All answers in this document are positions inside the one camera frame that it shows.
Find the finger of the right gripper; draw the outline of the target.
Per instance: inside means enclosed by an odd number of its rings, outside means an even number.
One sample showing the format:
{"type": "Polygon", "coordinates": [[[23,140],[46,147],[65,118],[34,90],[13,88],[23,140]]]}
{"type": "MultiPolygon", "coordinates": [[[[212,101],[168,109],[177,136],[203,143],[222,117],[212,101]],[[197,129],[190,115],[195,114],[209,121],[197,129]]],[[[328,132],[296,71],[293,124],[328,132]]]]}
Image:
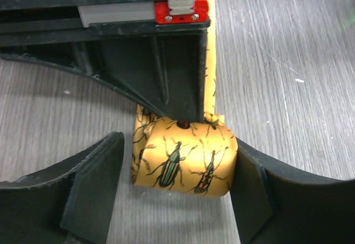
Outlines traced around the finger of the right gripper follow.
{"type": "Polygon", "coordinates": [[[159,34],[151,39],[161,116],[201,122],[204,97],[207,30],[159,34]]]}

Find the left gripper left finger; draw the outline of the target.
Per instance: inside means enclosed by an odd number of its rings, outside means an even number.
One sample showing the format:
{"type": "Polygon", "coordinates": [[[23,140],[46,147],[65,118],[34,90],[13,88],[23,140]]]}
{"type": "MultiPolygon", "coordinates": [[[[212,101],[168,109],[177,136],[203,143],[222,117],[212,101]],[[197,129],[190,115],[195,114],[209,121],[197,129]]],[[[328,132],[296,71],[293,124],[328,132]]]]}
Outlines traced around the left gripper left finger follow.
{"type": "Polygon", "coordinates": [[[2,243],[106,243],[124,155],[112,132],[87,149],[1,182],[2,243]]]}

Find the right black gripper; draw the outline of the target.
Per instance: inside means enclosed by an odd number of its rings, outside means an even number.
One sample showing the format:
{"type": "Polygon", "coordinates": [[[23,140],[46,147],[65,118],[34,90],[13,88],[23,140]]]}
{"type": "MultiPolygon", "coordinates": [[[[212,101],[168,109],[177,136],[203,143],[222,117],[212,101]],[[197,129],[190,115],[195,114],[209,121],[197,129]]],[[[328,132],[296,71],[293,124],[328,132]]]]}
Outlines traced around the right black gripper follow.
{"type": "Polygon", "coordinates": [[[99,26],[202,22],[206,15],[206,0],[1,0],[1,58],[90,78],[166,116],[156,37],[69,41],[99,26]]]}

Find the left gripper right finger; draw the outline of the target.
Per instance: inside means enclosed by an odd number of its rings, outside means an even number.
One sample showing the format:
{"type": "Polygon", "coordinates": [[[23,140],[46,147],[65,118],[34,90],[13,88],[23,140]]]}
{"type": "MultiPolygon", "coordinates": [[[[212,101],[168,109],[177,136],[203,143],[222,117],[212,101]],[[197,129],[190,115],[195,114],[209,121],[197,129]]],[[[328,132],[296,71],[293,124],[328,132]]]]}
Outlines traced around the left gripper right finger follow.
{"type": "Polygon", "coordinates": [[[354,243],[354,180],[300,170],[240,140],[230,195],[241,243],[354,243]]]}

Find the yellow beetle print tie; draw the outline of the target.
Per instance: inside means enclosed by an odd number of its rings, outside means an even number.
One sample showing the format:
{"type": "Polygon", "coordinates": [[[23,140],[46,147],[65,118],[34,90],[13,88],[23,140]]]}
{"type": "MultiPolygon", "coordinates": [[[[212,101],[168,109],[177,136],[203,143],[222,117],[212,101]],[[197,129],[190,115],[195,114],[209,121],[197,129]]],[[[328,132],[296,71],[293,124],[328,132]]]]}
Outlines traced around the yellow beetle print tie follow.
{"type": "Polygon", "coordinates": [[[215,114],[216,26],[207,30],[204,70],[204,120],[160,117],[138,105],[133,135],[131,179],[134,185],[198,196],[223,196],[232,184],[238,144],[215,114]]]}

